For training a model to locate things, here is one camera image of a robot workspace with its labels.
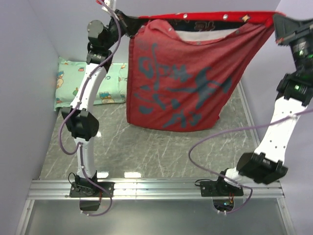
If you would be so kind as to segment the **cream yellow foam pillow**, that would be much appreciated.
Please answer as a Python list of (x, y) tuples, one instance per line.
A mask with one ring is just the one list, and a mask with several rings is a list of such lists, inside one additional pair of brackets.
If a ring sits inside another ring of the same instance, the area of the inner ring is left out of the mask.
[(176, 31), (178, 36), (183, 41), (196, 42), (196, 41), (210, 41), (225, 38), (227, 35), (235, 32), (237, 29), (225, 29), (214, 31)]

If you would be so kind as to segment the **red patterned pillowcase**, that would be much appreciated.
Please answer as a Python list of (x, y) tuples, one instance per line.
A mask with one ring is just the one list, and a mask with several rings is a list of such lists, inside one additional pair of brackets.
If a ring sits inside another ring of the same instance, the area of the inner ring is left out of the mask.
[[(140, 16), (129, 43), (129, 124), (194, 132), (215, 125), (246, 67), (274, 32), (273, 11)], [(237, 29), (225, 38), (183, 41), (176, 31)]]

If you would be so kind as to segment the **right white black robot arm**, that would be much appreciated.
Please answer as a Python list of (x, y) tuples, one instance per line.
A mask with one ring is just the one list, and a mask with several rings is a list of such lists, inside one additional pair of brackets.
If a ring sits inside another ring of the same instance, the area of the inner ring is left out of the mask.
[(279, 46), (291, 48), (295, 72), (287, 73), (277, 86), (277, 97), (270, 124), (258, 147), (244, 153), (235, 168), (221, 172), (216, 192), (225, 196), (246, 179), (271, 184), (284, 177), (285, 152), (294, 128), (313, 97), (313, 21), (296, 20), (280, 14), (273, 16), (275, 39)]

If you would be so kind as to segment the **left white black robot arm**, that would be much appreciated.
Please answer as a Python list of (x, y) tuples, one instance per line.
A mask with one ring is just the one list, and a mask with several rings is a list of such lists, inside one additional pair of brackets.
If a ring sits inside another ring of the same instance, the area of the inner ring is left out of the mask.
[(147, 19), (127, 16), (122, 11), (115, 10), (108, 25), (104, 25), (100, 20), (93, 20), (87, 26), (86, 71), (70, 106), (61, 109), (64, 119), (61, 127), (66, 127), (71, 133), (76, 147), (71, 152), (67, 151), (59, 141), (59, 146), (65, 154), (77, 154), (78, 170), (74, 186), (81, 187), (82, 193), (87, 197), (95, 196), (99, 189), (93, 156), (99, 121), (92, 114), (92, 109), (98, 89), (116, 52), (110, 49), (112, 46), (119, 47), (124, 35), (133, 37), (146, 22)]

